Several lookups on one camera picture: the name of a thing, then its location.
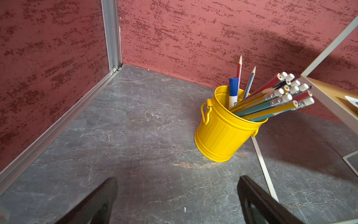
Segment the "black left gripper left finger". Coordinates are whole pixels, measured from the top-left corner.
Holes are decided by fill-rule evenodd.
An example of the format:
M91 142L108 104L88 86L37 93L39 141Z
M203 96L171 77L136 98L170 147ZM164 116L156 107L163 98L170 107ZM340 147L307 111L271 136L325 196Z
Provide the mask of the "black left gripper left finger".
M117 179L115 177L107 178L57 223L108 224L117 193Z

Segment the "wooden shelf with white frame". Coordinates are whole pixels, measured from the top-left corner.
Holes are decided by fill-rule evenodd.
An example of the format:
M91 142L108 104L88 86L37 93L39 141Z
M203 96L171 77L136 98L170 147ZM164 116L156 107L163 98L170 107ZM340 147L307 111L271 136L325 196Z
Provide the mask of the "wooden shelf with white frame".
M344 90L339 90L338 87L334 87L332 85L326 84L324 82L317 81L312 78L307 78L307 76L316 68L320 63L326 59L329 54L335 50L339 44L341 44L350 33L352 33L358 26L358 16L336 37L335 40L301 73L301 81L306 81L310 85L313 86L313 94L316 98L327 107L333 114L335 114L341 121L343 121L351 130L353 130L358 135L358 116L353 112L350 107L347 107L342 102L337 100L338 96L343 96ZM266 164L264 162L264 158L260 151L259 145L255 137L251 137L253 146L258 157L264 179L266 181L266 185L268 187L270 195L277 201L278 197L269 176ZM358 177L358 171L353 167L353 165L348 161L348 159L354 155L358 154L358 150L347 154L342 159L347 164L347 166L354 172L354 174Z

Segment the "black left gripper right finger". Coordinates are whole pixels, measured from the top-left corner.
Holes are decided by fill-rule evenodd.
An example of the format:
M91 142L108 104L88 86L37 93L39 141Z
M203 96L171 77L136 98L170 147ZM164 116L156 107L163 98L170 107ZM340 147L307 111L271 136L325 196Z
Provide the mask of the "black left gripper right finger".
M240 177L237 191L247 224L302 223L247 175Z

